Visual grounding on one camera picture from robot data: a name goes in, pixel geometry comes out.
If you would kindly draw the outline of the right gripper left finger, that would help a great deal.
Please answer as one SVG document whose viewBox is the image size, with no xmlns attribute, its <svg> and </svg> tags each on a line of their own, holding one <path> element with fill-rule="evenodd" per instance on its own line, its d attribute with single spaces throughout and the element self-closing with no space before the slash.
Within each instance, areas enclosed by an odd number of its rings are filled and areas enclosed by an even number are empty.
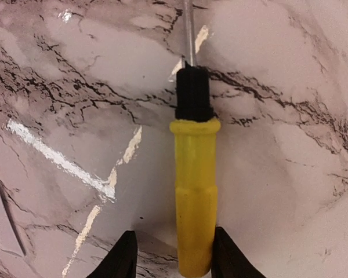
<svg viewBox="0 0 348 278">
<path fill-rule="evenodd" d="M 135 231 L 125 231 L 88 278 L 135 278 L 137 254 Z"/>
</svg>

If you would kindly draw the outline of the white battery compartment cover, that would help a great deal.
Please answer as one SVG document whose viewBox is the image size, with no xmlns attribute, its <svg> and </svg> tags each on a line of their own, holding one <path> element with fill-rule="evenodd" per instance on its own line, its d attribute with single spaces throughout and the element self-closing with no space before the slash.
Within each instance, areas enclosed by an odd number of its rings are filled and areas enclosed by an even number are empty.
<svg viewBox="0 0 348 278">
<path fill-rule="evenodd" d="M 6 253 L 24 257 L 25 253 L 6 212 L 0 194 L 0 249 Z"/>
</svg>

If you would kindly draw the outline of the yellow handled screwdriver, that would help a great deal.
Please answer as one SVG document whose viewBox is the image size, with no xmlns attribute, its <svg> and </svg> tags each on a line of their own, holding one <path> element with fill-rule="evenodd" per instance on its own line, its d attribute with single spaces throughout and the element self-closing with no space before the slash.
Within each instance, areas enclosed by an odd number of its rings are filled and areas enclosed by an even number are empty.
<svg viewBox="0 0 348 278">
<path fill-rule="evenodd" d="M 176 73 L 175 136 L 177 256 L 183 277 L 203 277 L 211 268 L 218 189 L 216 134 L 220 122 L 210 102 L 209 76 L 197 65 L 192 1 L 183 2 L 186 55 Z"/>
</svg>

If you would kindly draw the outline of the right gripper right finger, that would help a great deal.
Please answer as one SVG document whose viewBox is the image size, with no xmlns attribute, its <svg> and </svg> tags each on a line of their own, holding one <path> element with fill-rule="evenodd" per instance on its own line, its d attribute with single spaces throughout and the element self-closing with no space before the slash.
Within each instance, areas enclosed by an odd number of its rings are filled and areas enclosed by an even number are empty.
<svg viewBox="0 0 348 278">
<path fill-rule="evenodd" d="M 212 278 L 266 278 L 249 262 L 221 226 L 215 228 L 212 251 Z"/>
</svg>

